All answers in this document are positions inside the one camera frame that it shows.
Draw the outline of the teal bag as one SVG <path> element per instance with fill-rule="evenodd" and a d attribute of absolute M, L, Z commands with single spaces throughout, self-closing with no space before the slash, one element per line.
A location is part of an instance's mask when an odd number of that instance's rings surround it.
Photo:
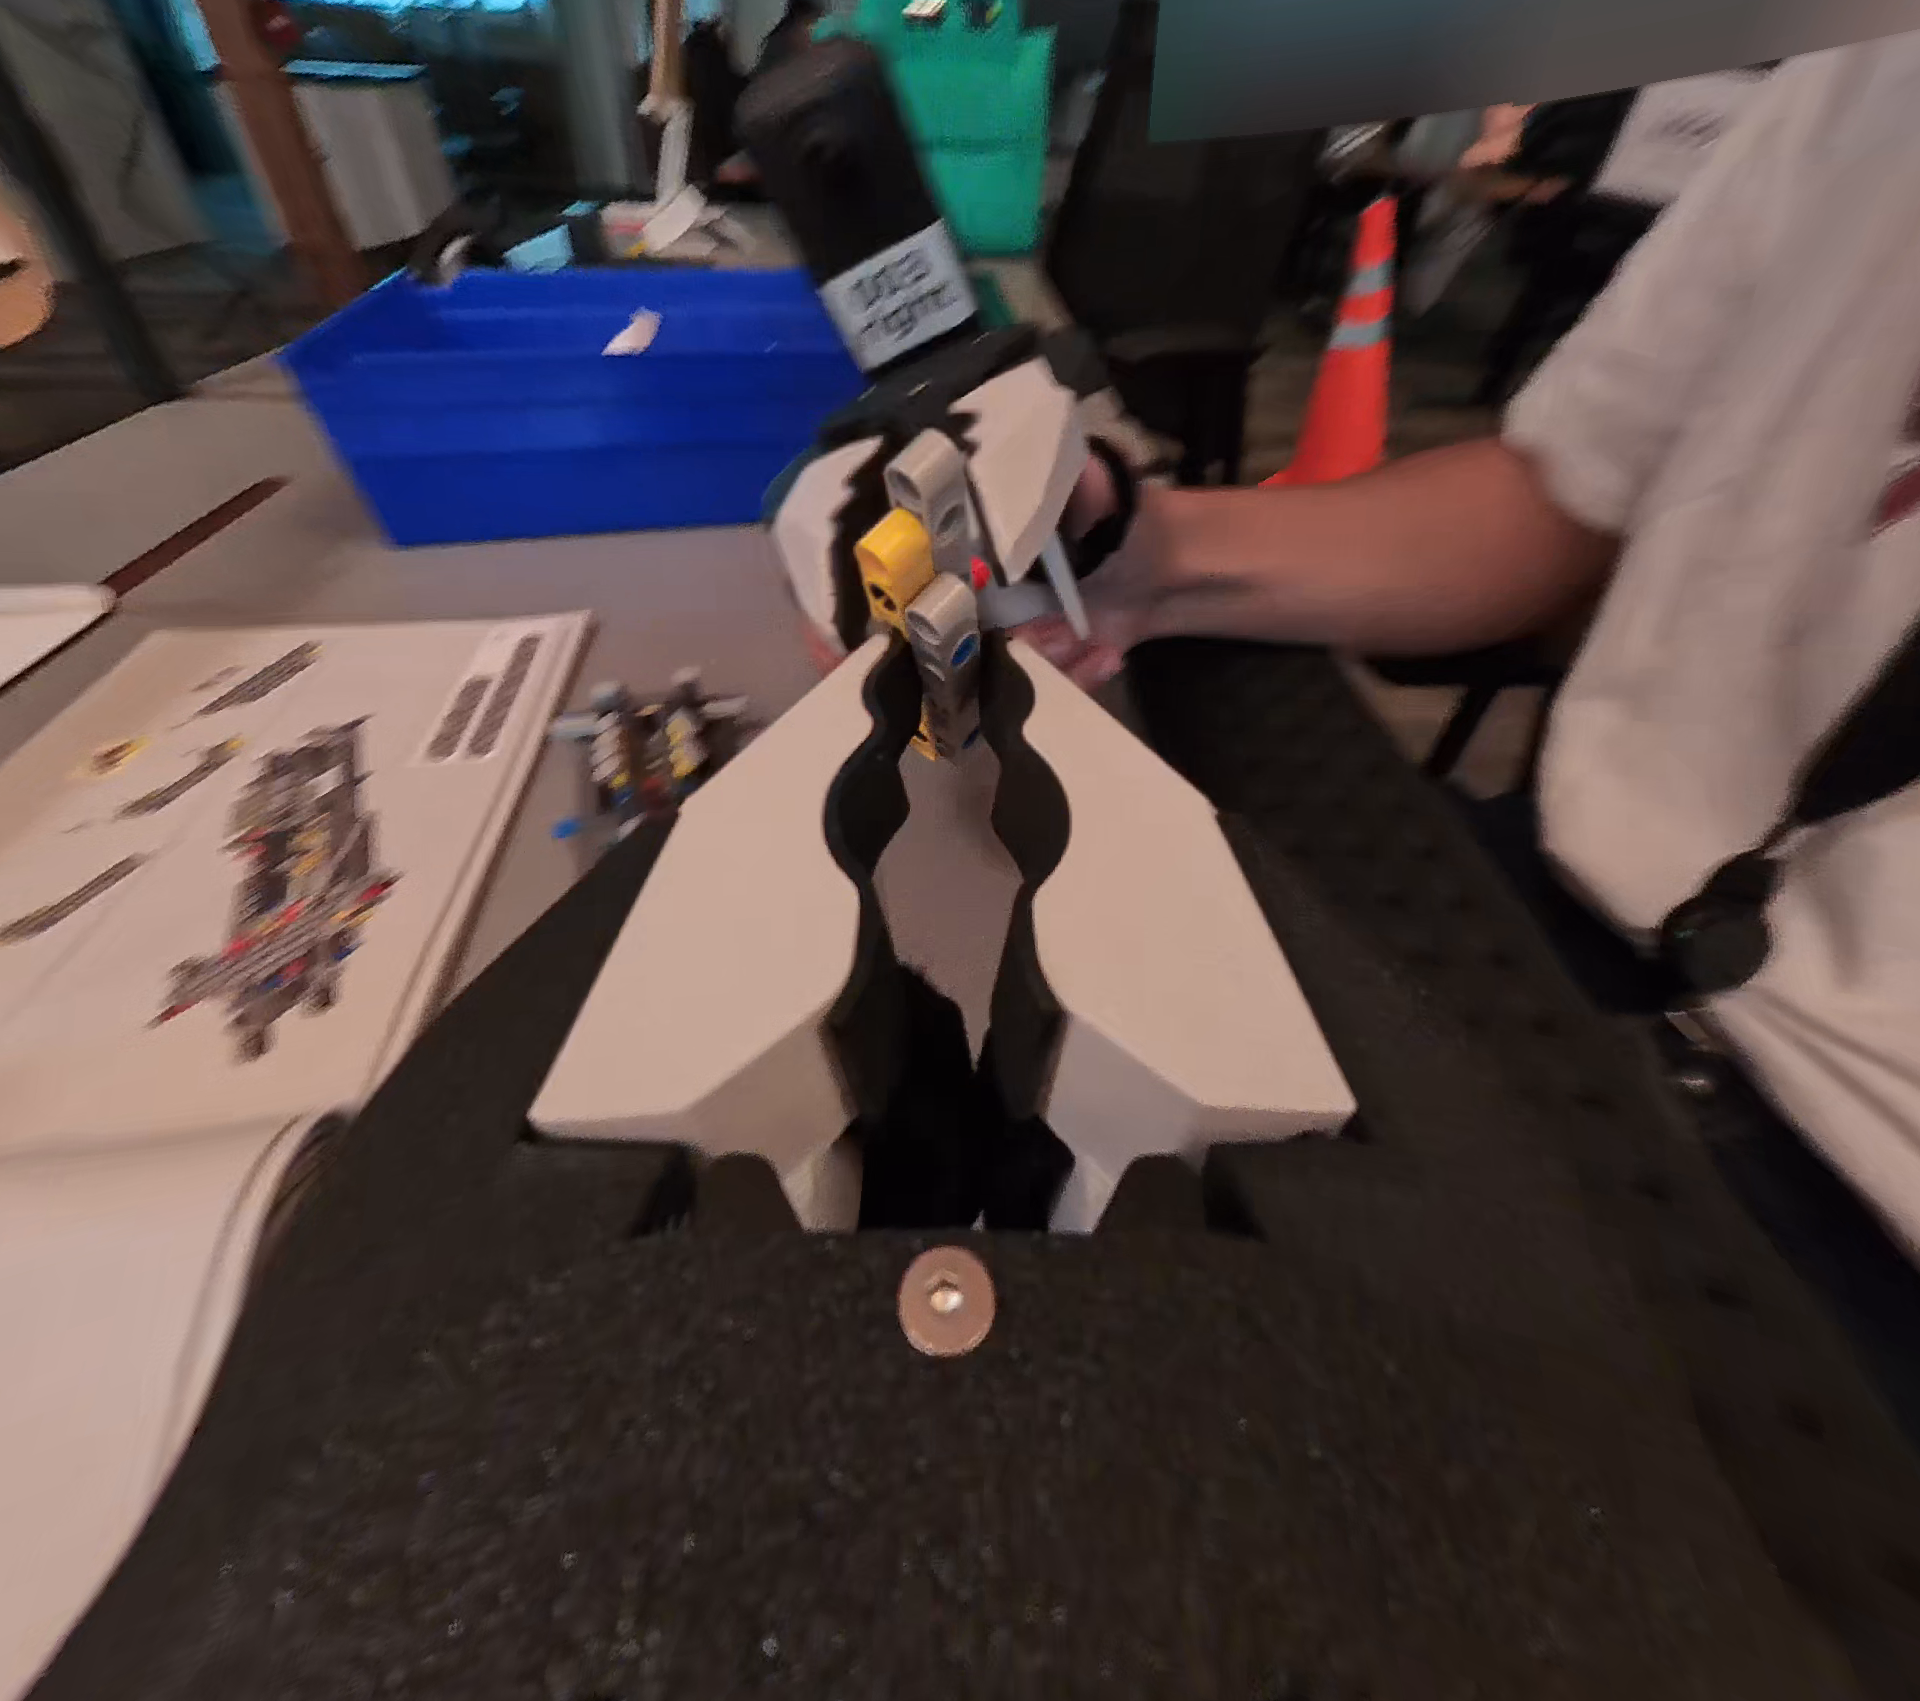
<path fill-rule="evenodd" d="M 1051 25 L 1024 0 L 856 0 L 814 41 L 867 42 L 892 84 L 908 138 L 966 257 L 1033 254 L 1042 236 L 1056 78 Z"/>

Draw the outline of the black perforated mat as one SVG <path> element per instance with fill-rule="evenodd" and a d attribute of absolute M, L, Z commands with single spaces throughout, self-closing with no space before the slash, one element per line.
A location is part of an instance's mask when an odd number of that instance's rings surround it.
<path fill-rule="evenodd" d="M 1646 1353 L 1788 1576 L 1916 1608 L 1916 1266 L 1728 1053 L 1602 1006 L 1312 648 L 1153 640 L 1146 739 L 1224 809 L 1359 1135 L 1230 1171 L 1316 1256 L 1560 1361 Z"/>

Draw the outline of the open instruction booklet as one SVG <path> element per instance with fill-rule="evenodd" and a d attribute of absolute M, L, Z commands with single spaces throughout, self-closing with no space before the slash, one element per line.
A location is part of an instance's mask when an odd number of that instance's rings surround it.
<path fill-rule="evenodd" d="M 277 1214 L 444 999 L 593 628 L 155 632 L 5 765 L 5 1697 L 132 1546 Z"/>

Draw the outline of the person's right hand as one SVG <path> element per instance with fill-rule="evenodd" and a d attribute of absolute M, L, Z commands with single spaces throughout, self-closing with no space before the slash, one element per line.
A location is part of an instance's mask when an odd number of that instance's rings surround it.
<path fill-rule="evenodd" d="M 1116 681 L 1132 648 L 1165 632 L 1187 585 L 1180 501 L 1174 489 L 1149 482 L 1122 503 L 1101 471 L 1089 472 L 1068 507 L 1068 551 L 1103 542 L 1104 558 L 1086 575 L 1068 575 L 1074 612 L 1054 606 L 1022 623 L 1014 638 L 1085 689 Z"/>

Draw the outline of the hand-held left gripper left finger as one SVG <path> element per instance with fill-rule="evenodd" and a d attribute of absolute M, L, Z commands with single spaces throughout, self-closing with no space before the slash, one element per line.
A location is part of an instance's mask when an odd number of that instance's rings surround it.
<path fill-rule="evenodd" d="M 900 959 L 877 869 L 908 814 L 902 642 L 867 642 L 697 792 L 530 1111 L 569 1142 L 772 1166 L 804 1228 L 853 1228 L 900 1086 Z"/>

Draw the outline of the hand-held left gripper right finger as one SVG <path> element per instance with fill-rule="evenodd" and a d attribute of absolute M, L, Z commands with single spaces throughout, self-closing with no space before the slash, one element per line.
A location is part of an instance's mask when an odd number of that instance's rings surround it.
<path fill-rule="evenodd" d="M 1359 1103 L 1211 800 L 1033 648 L 990 657 L 1018 870 L 990 1001 L 996 1228 L 1094 1228 L 1127 1172 L 1334 1137 Z"/>

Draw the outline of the blue plastic bin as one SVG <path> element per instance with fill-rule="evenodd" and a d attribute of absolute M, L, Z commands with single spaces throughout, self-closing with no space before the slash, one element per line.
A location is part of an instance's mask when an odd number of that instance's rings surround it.
<path fill-rule="evenodd" d="M 399 546 L 751 525 L 867 386 L 799 268 L 399 272 L 282 364 Z"/>

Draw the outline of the long grey lego beam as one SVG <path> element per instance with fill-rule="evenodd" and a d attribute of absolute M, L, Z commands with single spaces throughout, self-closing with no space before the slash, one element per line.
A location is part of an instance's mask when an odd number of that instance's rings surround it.
<path fill-rule="evenodd" d="M 970 585 L 976 517 L 969 459 L 957 440 L 939 426 L 917 432 L 887 464 L 882 481 L 890 507 L 922 526 L 935 569 Z"/>

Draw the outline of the wooden support post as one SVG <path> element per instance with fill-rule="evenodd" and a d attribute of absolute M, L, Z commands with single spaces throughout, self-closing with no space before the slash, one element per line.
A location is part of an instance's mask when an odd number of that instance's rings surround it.
<path fill-rule="evenodd" d="M 339 310 L 368 286 L 370 276 L 255 0 L 197 0 L 197 7 L 287 244 L 318 303 Z"/>

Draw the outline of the lego chassis model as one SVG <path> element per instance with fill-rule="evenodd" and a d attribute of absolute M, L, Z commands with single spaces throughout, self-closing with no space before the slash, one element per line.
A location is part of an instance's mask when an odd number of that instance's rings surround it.
<path fill-rule="evenodd" d="M 653 700 L 625 683 L 601 683 L 586 707 L 547 726 L 574 767 L 573 811 L 552 838 L 596 856 L 643 824 L 672 821 L 758 728 L 753 704 L 710 692 L 700 669 L 677 673 Z"/>

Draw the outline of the short grey lego beam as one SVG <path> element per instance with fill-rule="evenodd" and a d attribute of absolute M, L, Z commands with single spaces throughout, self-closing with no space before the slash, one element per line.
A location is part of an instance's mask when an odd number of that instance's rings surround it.
<path fill-rule="evenodd" d="M 908 612 L 908 647 L 918 669 L 922 699 L 933 699 L 943 707 L 964 713 L 972 728 L 969 739 L 969 746 L 972 746 L 981 732 L 979 694 L 982 651 L 979 651 L 972 669 L 964 673 L 957 673 L 948 660 L 954 642 L 966 632 L 979 632 L 979 648 L 982 648 L 982 630 L 972 587 L 947 573 L 937 575 L 935 583 Z"/>

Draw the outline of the black mesh office chair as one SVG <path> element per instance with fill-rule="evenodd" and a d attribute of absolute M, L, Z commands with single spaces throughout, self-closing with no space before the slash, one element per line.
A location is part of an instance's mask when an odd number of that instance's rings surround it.
<path fill-rule="evenodd" d="M 1121 0 L 1047 272 L 1177 481 L 1243 478 L 1246 397 L 1326 128 L 1156 143 L 1158 0 Z"/>

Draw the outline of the orange traffic cone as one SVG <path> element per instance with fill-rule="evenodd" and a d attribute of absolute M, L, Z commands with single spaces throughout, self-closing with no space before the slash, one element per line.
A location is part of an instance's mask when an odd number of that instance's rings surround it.
<path fill-rule="evenodd" d="M 1380 466 L 1388 437 L 1399 202 L 1376 196 L 1359 216 L 1352 266 L 1289 462 L 1261 489 L 1345 482 Z"/>

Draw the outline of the person's white shirt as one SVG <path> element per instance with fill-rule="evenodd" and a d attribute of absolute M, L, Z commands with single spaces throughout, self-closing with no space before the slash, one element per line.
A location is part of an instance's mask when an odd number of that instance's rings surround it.
<path fill-rule="evenodd" d="M 1909 32 L 1773 72 L 1507 413 L 1619 540 L 1535 800 L 1554 885 L 1639 966 L 1916 632 L 1916 362 Z M 1788 826 L 1758 973 L 1697 1014 L 1916 1289 L 1916 774 Z"/>

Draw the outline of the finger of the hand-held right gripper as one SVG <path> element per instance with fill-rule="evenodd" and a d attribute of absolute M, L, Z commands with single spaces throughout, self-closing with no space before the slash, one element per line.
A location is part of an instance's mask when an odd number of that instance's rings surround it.
<path fill-rule="evenodd" d="M 996 581 L 1021 585 L 1089 464 L 1080 397 L 1052 371 L 1004 371 L 957 401 L 972 512 Z"/>
<path fill-rule="evenodd" d="M 855 546 L 890 510 L 887 438 L 814 444 L 769 489 L 769 542 L 814 655 L 851 655 L 870 632 Z"/>

